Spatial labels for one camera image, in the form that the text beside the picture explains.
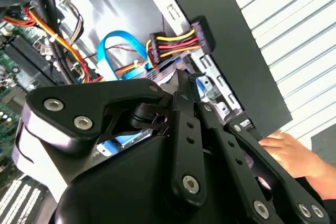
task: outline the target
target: yellow wire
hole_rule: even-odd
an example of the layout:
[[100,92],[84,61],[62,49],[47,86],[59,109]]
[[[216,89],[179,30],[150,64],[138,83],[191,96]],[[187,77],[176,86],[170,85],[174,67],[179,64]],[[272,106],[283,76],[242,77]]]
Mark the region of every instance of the yellow wire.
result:
[[192,50],[192,49],[196,49],[196,48],[201,48],[201,46],[186,47],[186,48],[181,48],[181,49],[173,50],[173,51],[170,51],[170,52],[166,52],[165,54],[161,54],[160,58],[166,57],[166,56],[171,55],[175,52],[183,52],[183,51]]
[[[36,21],[36,23],[44,30],[46,31],[50,36],[54,37],[56,35],[56,33],[51,30],[42,20],[40,20],[34,12],[32,12],[31,10],[29,10],[29,14],[31,15],[31,17],[33,18],[33,20]],[[79,62],[80,59],[80,55],[79,53],[72,47],[70,46],[64,39],[62,39],[61,37],[57,36],[56,40],[62,45],[64,46],[74,57],[75,59]],[[81,68],[82,74],[85,76],[85,72],[83,70],[83,68]]]
[[149,62],[149,64],[151,65],[152,68],[154,68],[154,65],[151,61],[151,58],[148,56],[148,49],[149,49],[149,44],[151,43],[151,40],[147,41],[146,43],[146,55],[147,55],[147,60]]
[[[141,67],[141,66],[143,66],[143,65],[146,64],[146,63],[147,63],[147,61],[144,61],[144,62],[138,62],[138,66],[137,66],[137,67]],[[115,71],[115,72],[116,72],[117,74],[125,73],[125,72],[127,72],[127,71],[129,71],[129,70],[131,70],[131,69],[137,68],[137,67],[136,67],[135,64],[132,64],[132,65],[130,65],[130,66],[128,66],[128,67],[125,67],[125,68],[123,68],[123,69],[117,70],[117,71]]]
[[175,41],[175,40],[185,39],[185,38],[191,36],[193,33],[195,33],[194,29],[192,29],[189,33],[187,33],[185,35],[181,35],[181,36],[177,36],[177,37],[171,37],[171,38],[166,38],[166,37],[158,36],[156,39],[158,39],[158,40],[164,40],[164,41]]

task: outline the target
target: wire bundle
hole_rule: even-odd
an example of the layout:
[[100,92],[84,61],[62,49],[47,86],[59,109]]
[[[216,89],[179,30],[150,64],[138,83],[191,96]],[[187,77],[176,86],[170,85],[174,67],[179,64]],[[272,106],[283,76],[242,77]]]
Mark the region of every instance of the wire bundle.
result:
[[63,47],[65,47],[79,62],[82,69],[82,83],[88,83],[90,81],[89,70],[86,66],[85,61],[79,54],[77,50],[75,50],[68,42],[66,42],[62,37],[60,37],[57,33],[55,33],[43,20],[41,20],[34,11],[26,9],[26,14],[28,17],[32,18],[49,36],[50,40],[54,39],[58,43],[60,43]]
[[84,19],[83,19],[82,15],[79,13],[77,7],[74,4],[72,4],[71,2],[68,2],[67,5],[68,5],[70,11],[72,12],[72,14],[77,19],[75,30],[73,31],[73,35],[72,35],[72,37],[70,39],[70,45],[72,45],[84,33]]
[[137,67],[140,67],[140,66],[143,66],[144,64],[146,64],[147,62],[146,61],[142,61],[142,62],[135,62],[135,63],[132,63],[132,64],[129,64],[127,66],[124,66],[122,68],[118,68],[115,73],[116,74],[125,74]]
[[[176,52],[184,52],[188,50],[201,48],[198,38],[195,35],[195,30],[192,29],[185,35],[177,36],[177,37],[163,37],[158,36],[155,38],[157,43],[157,54],[159,55],[159,60],[161,58],[170,56]],[[152,40],[147,41],[146,43],[146,52],[148,56],[148,61],[152,67],[154,67],[157,63],[155,60],[154,52],[152,48]]]
[[21,26],[21,27],[30,27],[30,26],[36,25],[36,22],[32,20],[31,18],[29,18],[28,20],[23,20],[23,19],[21,20],[21,19],[4,16],[2,18],[2,21],[11,23],[15,26]]
[[[54,31],[55,34],[61,36],[60,29],[58,26],[57,9],[55,0],[36,0],[39,5],[40,14],[43,22]],[[67,84],[77,83],[76,78],[72,75],[71,70],[67,64],[65,53],[63,48],[57,42],[51,42],[50,48],[55,60],[60,68],[60,73],[62,74],[65,82]]]

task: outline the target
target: cable connector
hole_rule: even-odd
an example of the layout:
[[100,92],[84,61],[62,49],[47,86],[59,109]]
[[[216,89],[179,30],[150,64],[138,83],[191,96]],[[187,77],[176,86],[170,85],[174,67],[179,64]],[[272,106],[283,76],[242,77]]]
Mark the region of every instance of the cable connector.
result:
[[158,40],[156,39],[157,37],[166,37],[166,33],[164,32],[159,32],[159,33],[153,33],[153,34],[149,34],[149,38],[151,40],[151,51],[152,51],[152,55],[154,58],[154,62],[158,63],[160,61],[160,51],[159,51],[159,43]]
[[210,54],[216,47],[216,41],[205,16],[195,18],[191,26],[195,30],[196,37],[204,53]]

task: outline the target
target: black plastic bracket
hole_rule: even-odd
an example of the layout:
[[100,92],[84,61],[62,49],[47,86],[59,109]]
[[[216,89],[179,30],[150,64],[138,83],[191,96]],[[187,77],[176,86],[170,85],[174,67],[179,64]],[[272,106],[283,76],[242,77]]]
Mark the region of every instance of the black plastic bracket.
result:
[[223,165],[226,164],[233,179],[238,192],[239,206],[243,207],[242,218],[247,220],[246,223],[283,223],[266,201],[235,137],[223,131],[215,110],[210,105],[201,102],[197,105],[197,112],[204,127],[202,129],[203,141],[211,141],[214,154],[218,155]]
[[[227,129],[254,160],[253,174],[270,186],[277,214],[285,223],[329,223],[323,207],[246,130],[235,122],[230,122]],[[322,211],[323,218],[316,214],[313,206]]]
[[[62,144],[62,140],[53,139],[54,135],[50,134],[50,138],[43,139],[45,142],[65,153],[81,156],[92,151],[106,130],[109,130],[109,139],[118,135],[113,129],[118,126],[119,119],[122,121],[123,115],[127,114],[125,117],[128,118],[142,103],[158,104],[164,95],[165,92],[155,82],[134,79],[40,88],[27,95],[26,104],[30,108],[29,113],[36,114],[68,138],[67,143]],[[48,99],[57,99],[63,104],[63,109],[47,109],[44,103]],[[90,129],[79,129],[74,124],[75,118],[81,115],[92,121]],[[140,125],[138,129],[134,126],[123,123],[118,132],[133,133],[140,130]]]
[[177,76],[180,90],[173,95],[170,116],[173,150],[167,199],[179,205],[180,214],[187,214],[203,206],[206,185],[201,125],[194,116],[191,83],[186,72],[177,70]]

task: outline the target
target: finger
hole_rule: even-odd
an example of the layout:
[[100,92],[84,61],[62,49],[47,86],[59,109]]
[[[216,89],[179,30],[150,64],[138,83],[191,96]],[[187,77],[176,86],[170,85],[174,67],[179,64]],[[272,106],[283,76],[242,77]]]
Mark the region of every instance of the finger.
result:
[[284,147],[282,139],[274,139],[274,138],[265,138],[259,141],[261,146],[268,146],[268,147],[277,147],[281,148]]
[[268,138],[274,138],[274,139],[284,139],[285,135],[281,131],[276,131],[268,136]]
[[284,161],[280,148],[264,147],[264,149],[279,163],[282,163],[282,161]]

